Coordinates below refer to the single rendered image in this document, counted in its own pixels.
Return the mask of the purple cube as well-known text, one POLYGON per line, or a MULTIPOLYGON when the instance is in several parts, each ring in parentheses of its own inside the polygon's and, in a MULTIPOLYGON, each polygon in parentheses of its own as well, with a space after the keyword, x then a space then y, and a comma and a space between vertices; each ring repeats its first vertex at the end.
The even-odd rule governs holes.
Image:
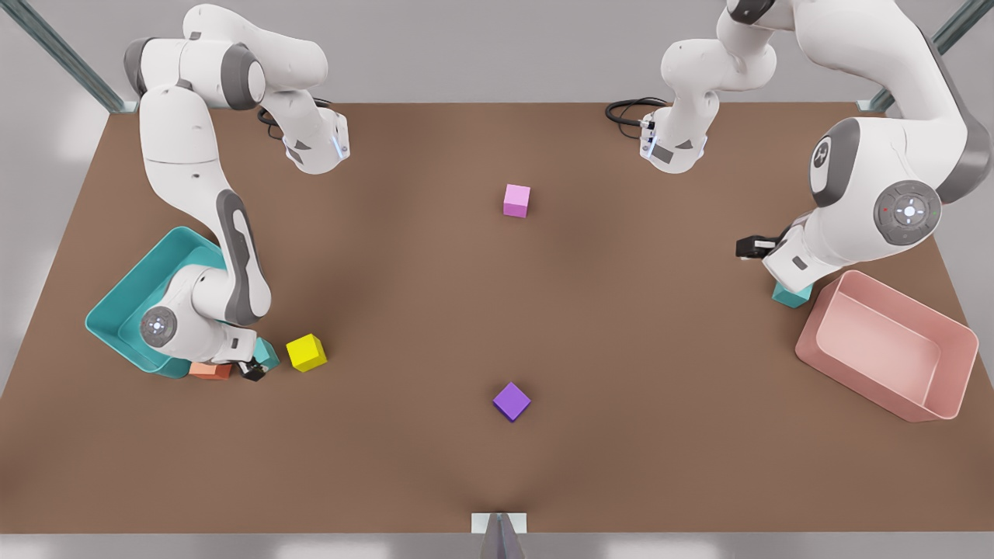
POLYGON ((508 382, 506 386, 492 399, 492 403, 509 422, 515 422, 525 411, 531 399, 515 385, 508 382))

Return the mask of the silver frame post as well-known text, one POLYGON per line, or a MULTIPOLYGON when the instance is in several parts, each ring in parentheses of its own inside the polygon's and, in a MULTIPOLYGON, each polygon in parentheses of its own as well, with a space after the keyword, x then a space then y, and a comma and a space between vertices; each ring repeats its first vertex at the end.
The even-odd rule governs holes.
POLYGON ((519 535, 527 531, 524 512, 475 512, 470 516, 470 531, 482 534, 479 559, 526 559, 519 535))
POLYGON ((135 113, 137 102, 121 99, 27 0, 0 0, 0 8, 109 113, 135 113))
POLYGON ((869 70, 857 75, 881 85, 870 100, 857 103, 859 111, 884 113, 897 106, 906 118, 929 120, 945 111, 958 113, 959 98, 954 82, 947 75, 941 54, 949 50, 980 19, 994 9, 994 0, 964 0, 959 10, 946 21, 935 36, 929 36, 910 21, 887 24, 881 30, 881 56, 869 70))

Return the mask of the pink plastic bin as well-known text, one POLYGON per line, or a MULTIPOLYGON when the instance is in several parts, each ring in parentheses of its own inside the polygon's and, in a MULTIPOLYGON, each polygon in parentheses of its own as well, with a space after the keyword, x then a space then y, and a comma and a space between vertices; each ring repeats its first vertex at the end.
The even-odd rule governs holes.
POLYGON ((969 327, 859 272, 825 286, 798 358, 908 422, 959 414, 978 354, 969 327))

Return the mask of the teal plastic bin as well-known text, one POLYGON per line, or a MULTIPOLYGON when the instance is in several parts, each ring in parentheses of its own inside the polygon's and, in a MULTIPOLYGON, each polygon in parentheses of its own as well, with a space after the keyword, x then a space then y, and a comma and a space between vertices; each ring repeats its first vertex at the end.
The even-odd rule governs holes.
POLYGON ((139 370, 179 379, 189 361, 162 354, 140 336, 140 319, 187 265, 224 269, 221 249, 189 227, 174 227, 86 315, 85 328, 139 370))

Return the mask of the yellow cube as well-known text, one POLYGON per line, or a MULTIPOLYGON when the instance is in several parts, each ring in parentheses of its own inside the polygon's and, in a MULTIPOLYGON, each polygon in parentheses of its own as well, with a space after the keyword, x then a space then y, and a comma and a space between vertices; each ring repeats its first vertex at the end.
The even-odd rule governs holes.
POLYGON ((291 367, 301 372, 308 372, 328 362, 323 344, 314 334, 289 341, 285 348, 291 367))

